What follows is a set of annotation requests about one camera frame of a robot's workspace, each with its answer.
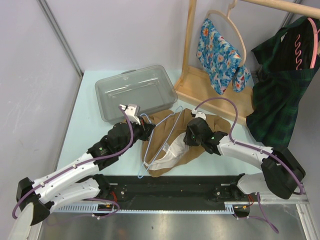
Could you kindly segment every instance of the metal floor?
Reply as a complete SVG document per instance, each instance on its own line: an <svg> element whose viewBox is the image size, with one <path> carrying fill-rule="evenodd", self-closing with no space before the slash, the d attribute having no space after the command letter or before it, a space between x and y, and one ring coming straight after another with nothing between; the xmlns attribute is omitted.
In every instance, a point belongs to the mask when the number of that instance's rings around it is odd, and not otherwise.
<svg viewBox="0 0 320 240"><path fill-rule="evenodd" d="M263 208L279 229L276 234L265 222L236 220L223 214L120 213L96 220L75 213L53 213L43 222L38 240L305 240L295 204L269 204ZM251 216L262 214L258 205Z"/></svg>

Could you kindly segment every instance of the wooden shelf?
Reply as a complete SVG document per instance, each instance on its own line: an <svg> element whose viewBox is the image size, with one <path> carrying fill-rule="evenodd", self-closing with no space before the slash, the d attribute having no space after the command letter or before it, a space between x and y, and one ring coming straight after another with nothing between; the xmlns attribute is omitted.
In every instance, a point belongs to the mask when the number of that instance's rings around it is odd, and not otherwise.
<svg viewBox="0 0 320 240"><path fill-rule="evenodd" d="M242 92L234 92L230 84L224 94L219 95L211 86L208 74L196 67L188 66L174 88L180 100L195 106L212 97L230 99L238 109L239 116L237 123L241 125L246 125L246 117L254 111L252 106L253 91L251 87L245 87ZM204 103L201 108L220 117L235 120L236 113L234 107L225 100L212 100Z"/></svg>

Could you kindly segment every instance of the plaid fabric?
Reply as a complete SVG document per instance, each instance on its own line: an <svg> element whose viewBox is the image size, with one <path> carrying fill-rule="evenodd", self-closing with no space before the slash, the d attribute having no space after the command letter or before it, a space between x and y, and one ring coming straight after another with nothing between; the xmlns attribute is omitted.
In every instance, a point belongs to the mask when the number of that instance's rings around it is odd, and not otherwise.
<svg viewBox="0 0 320 240"><path fill-rule="evenodd" d="M281 28L275 36L252 50L258 63L262 64L262 71L258 76L262 81L253 87L255 110L247 116L246 124L255 140L266 146L289 145L298 115L299 101L320 67L320 57L317 56L313 69L270 71L269 67L280 46L281 37L304 21L307 21L307 17L303 16ZM319 20L315 22L319 29Z"/></svg>

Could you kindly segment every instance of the plastic container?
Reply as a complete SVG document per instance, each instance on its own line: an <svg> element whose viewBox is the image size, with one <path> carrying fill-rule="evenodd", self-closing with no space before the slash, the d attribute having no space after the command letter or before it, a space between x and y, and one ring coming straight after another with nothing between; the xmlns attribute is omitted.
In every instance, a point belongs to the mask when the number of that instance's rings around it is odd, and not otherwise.
<svg viewBox="0 0 320 240"><path fill-rule="evenodd" d="M177 93L163 66L155 65L101 79L95 83L101 117L109 123L124 119L119 104L140 106L139 114L153 114L169 109Z"/></svg>

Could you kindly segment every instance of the floral print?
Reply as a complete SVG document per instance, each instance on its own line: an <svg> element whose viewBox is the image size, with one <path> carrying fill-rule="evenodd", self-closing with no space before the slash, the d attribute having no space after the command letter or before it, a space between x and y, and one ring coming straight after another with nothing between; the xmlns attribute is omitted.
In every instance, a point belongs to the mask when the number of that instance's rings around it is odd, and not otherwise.
<svg viewBox="0 0 320 240"><path fill-rule="evenodd" d="M222 95L232 82L232 89L241 92L251 74L242 61L237 49L217 31L210 19L205 19L201 28L196 56L209 74L211 86Z"/></svg>

